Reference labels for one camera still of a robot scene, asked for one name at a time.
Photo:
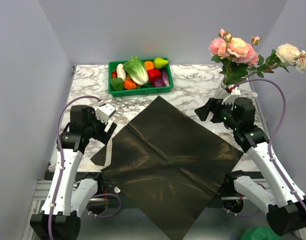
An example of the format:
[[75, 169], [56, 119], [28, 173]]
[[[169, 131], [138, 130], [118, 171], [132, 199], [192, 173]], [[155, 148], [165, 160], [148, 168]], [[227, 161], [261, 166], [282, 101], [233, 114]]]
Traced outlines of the cream ribbon gold text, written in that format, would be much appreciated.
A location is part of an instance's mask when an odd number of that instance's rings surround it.
[[[117, 124], [117, 130], [121, 130], [123, 127], [127, 125], [129, 122], [125, 117], [119, 116], [114, 121]], [[87, 158], [87, 160], [82, 160], [78, 166], [78, 172], [102, 172], [103, 169], [108, 168], [111, 165], [112, 161], [112, 149], [113, 149], [113, 137], [108, 141], [106, 145], [106, 152], [105, 152], [105, 162], [103, 165], [95, 165], [91, 163], [91, 160]]]

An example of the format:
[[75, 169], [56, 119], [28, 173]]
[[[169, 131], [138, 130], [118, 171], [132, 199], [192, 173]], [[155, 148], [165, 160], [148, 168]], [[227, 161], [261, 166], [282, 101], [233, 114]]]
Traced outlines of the black wrapping paper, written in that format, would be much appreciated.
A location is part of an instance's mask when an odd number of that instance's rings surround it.
[[103, 174], [172, 240], [181, 240], [242, 152], [162, 97], [112, 139]]

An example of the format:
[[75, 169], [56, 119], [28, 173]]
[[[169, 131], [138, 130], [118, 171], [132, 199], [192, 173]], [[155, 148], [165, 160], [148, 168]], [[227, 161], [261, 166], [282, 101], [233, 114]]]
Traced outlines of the peach pink rose stem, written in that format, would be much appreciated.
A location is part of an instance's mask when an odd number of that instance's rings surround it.
[[232, 56], [232, 64], [230, 70], [230, 83], [236, 83], [238, 79], [245, 77], [248, 74], [248, 65], [245, 63], [235, 63], [237, 59], [243, 58], [249, 51], [244, 40], [238, 37], [233, 37], [231, 43], [228, 45], [228, 51]]

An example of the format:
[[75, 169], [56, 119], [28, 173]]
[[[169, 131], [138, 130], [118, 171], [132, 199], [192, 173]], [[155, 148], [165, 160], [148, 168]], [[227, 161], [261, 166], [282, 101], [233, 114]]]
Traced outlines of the white flower stem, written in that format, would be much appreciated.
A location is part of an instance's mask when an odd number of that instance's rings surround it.
[[259, 56], [257, 66], [252, 67], [250, 73], [243, 79], [249, 79], [254, 75], [263, 78], [264, 74], [273, 74], [277, 68], [290, 73], [288, 67], [295, 67], [300, 73], [306, 72], [306, 50], [300, 51], [290, 43], [282, 44], [277, 49], [273, 49], [265, 60]]

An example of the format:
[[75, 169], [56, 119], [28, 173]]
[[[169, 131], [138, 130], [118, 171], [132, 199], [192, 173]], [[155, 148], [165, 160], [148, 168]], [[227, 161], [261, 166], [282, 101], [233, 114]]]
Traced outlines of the small pink rose stem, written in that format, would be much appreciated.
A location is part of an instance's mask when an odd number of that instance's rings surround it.
[[231, 77], [231, 64], [232, 56], [229, 53], [229, 44], [232, 42], [233, 36], [221, 29], [218, 33], [218, 37], [215, 38], [209, 45], [208, 49], [212, 55], [211, 61], [215, 63], [222, 63], [222, 73], [224, 74], [224, 84], [226, 86], [230, 83]]

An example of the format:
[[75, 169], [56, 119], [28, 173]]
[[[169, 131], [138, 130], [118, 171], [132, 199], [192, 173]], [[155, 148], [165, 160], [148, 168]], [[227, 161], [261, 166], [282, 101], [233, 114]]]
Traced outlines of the large pink rose stem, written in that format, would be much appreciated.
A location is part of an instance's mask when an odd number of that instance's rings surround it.
[[241, 57], [235, 61], [237, 64], [247, 64], [247, 68], [254, 67], [259, 62], [259, 54], [254, 50], [254, 46], [257, 46], [261, 41], [260, 36], [252, 36], [251, 43], [248, 43], [248, 53], [245, 57]]

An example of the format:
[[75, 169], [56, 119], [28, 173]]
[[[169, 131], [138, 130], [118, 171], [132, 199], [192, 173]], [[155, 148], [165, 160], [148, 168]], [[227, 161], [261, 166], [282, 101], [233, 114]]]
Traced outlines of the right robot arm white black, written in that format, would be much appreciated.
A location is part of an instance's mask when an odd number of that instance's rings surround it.
[[269, 138], [255, 125], [256, 108], [251, 99], [238, 97], [224, 104], [211, 97], [194, 111], [201, 121], [213, 114], [212, 123], [222, 123], [233, 131], [235, 142], [252, 159], [269, 189], [265, 190], [242, 170], [225, 176], [223, 191], [234, 196], [242, 194], [266, 216], [270, 228], [279, 236], [306, 228], [306, 194], [298, 188], [269, 148]]

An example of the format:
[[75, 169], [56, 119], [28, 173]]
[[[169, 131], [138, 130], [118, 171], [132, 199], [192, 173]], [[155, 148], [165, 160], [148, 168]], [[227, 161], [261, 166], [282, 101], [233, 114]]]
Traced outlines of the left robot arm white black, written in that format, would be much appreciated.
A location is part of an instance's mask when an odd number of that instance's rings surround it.
[[91, 139], [112, 149], [112, 135], [117, 127], [109, 119], [116, 112], [111, 104], [97, 108], [73, 105], [70, 120], [57, 141], [57, 161], [50, 189], [41, 210], [30, 218], [30, 226], [40, 240], [75, 240], [81, 229], [81, 215], [92, 197], [103, 194], [102, 177], [84, 177], [74, 188], [85, 149]]

